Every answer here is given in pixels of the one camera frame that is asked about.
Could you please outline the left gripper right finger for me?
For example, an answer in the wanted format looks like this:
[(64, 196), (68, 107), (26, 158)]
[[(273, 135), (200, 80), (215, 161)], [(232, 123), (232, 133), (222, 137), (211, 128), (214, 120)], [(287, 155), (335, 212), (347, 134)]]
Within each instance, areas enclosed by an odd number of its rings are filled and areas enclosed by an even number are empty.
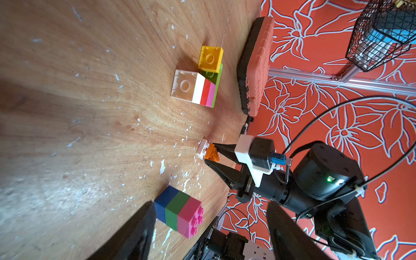
[(266, 219), (277, 260), (329, 259), (276, 202), (269, 202)]

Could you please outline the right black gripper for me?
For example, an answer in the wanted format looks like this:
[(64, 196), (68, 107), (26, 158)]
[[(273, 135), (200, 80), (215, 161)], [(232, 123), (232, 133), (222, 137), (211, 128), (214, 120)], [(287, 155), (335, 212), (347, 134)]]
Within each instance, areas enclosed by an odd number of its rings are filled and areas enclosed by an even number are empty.
[[(214, 143), (214, 146), (219, 154), (224, 155), (234, 163), (239, 162), (235, 154), (236, 144)], [(284, 205), (288, 201), (291, 183), (281, 182), (276, 173), (264, 175), (260, 187), (256, 187), (251, 177), (244, 183), (243, 175), (236, 169), (208, 159), (205, 159), (204, 162), (218, 174), (231, 190), (237, 190), (236, 198), (243, 204), (250, 202), (254, 194), (279, 205)]]

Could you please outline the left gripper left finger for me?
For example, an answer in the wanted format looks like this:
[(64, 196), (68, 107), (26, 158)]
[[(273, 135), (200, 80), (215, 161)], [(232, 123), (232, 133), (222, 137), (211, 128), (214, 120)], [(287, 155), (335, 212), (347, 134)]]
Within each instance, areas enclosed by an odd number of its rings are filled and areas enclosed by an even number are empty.
[(90, 260), (147, 260), (156, 210), (147, 201), (103, 246), (93, 253)]

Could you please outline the orange long lego brick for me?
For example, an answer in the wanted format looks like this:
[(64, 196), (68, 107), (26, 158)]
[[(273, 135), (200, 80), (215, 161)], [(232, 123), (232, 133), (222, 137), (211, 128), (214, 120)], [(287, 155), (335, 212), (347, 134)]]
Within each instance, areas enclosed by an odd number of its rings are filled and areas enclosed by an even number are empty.
[(220, 161), (219, 154), (214, 144), (210, 144), (210, 146), (205, 151), (206, 154), (204, 156), (204, 159), (211, 160), (216, 163)]

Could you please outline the small white lego brick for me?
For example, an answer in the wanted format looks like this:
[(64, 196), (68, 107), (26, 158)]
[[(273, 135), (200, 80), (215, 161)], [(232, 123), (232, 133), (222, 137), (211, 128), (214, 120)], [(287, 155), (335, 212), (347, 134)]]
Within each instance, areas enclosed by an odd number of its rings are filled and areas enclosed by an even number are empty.
[(203, 138), (199, 144), (198, 150), (197, 150), (197, 157), (200, 160), (204, 160), (204, 157), (206, 156), (207, 153), (207, 149), (210, 147), (210, 143), (208, 140), (206, 140), (205, 138)]

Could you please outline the blue lego brick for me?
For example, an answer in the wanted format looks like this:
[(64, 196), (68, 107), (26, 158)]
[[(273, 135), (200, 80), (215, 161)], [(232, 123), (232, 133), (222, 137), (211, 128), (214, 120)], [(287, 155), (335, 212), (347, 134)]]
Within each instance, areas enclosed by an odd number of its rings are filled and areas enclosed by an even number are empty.
[(157, 219), (166, 223), (166, 208), (171, 200), (179, 193), (179, 190), (168, 186), (154, 201)]

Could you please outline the magenta lego brick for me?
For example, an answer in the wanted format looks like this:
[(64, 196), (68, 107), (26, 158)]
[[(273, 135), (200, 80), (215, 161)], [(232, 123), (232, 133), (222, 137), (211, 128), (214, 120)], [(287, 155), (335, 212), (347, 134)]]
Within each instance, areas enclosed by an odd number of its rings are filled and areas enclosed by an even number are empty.
[(197, 235), (198, 226), (204, 221), (201, 201), (190, 197), (178, 214), (178, 232), (190, 239)]

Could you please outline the pink lego brick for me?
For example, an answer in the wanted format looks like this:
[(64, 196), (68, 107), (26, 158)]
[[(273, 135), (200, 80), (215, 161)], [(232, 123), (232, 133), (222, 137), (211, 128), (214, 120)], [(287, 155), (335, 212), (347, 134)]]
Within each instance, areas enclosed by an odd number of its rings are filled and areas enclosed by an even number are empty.
[(216, 94), (217, 87), (214, 83), (210, 83), (209, 94), (206, 101), (206, 107), (213, 107), (214, 104), (214, 97)]

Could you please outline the red lego brick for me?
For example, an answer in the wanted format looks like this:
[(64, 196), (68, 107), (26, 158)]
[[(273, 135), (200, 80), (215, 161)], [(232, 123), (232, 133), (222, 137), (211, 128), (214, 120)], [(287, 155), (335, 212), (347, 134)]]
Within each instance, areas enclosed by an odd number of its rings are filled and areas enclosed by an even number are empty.
[(200, 104), (202, 106), (207, 106), (211, 85), (212, 85), (212, 82), (208, 79), (205, 79), (204, 86), (203, 86), (203, 92), (202, 92), (201, 100), (200, 100)]

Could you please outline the lime green lego brick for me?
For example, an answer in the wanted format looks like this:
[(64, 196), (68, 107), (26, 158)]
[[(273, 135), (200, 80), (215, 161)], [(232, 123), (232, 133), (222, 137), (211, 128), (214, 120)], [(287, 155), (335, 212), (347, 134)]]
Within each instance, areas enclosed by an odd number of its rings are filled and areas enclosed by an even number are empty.
[(211, 108), (214, 108), (214, 106), (215, 106), (217, 93), (218, 93), (218, 89), (219, 89), (219, 83), (220, 83), (221, 76), (222, 76), (222, 70), (223, 70), (223, 64), (221, 64), (221, 68), (220, 68), (219, 73), (206, 72), (206, 71), (203, 71), (203, 70), (199, 71), (199, 73), (202, 76), (204, 76), (206, 79), (210, 80), (217, 87), (216, 94), (214, 96), (214, 104), (213, 104), (213, 107), (211, 107)]

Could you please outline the yellow lego brick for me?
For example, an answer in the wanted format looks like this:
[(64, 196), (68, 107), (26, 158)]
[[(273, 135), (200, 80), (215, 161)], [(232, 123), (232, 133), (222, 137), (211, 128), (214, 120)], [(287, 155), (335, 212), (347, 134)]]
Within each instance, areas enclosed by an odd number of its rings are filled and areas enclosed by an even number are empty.
[(198, 60), (198, 69), (205, 72), (219, 73), (224, 50), (221, 47), (203, 45)]

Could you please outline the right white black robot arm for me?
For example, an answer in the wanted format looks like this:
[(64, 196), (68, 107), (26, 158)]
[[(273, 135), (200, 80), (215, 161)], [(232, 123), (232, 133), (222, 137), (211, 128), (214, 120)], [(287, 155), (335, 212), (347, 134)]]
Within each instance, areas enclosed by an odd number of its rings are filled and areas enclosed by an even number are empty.
[(237, 144), (214, 148), (242, 167), (235, 170), (204, 158), (241, 202), (257, 193), (297, 219), (313, 219), (317, 235), (335, 252), (377, 259), (358, 197), (383, 172), (365, 179), (356, 160), (319, 140), (279, 154), (272, 140), (241, 134)]

